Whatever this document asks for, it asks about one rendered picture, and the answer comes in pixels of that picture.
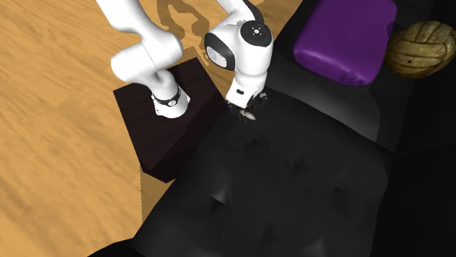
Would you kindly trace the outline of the purple cushion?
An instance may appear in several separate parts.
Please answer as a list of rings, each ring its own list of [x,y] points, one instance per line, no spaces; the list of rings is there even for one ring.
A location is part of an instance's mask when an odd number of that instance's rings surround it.
[[[397,7],[391,0],[319,0],[293,45],[302,67],[347,86],[374,81]]]

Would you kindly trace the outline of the dark robot stand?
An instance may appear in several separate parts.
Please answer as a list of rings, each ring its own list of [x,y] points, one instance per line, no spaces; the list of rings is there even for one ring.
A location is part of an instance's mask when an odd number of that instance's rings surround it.
[[[227,104],[197,58],[169,68],[190,96],[188,109],[175,119],[155,113],[151,91],[129,84],[113,91],[142,171],[164,183],[176,178]]]

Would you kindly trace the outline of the tan leather ball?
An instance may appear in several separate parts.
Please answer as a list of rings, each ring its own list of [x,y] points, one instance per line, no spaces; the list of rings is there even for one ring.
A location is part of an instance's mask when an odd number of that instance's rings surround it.
[[[398,32],[384,56],[393,74],[422,78],[456,58],[456,29],[435,20],[421,21]]]

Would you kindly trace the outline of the black sofa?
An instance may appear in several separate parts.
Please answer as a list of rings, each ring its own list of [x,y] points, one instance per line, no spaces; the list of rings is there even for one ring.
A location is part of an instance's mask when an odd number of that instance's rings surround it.
[[[273,48],[267,102],[227,112],[137,233],[89,257],[456,257],[456,61],[351,88],[300,67],[303,0]],[[398,0],[394,36],[456,0]]]

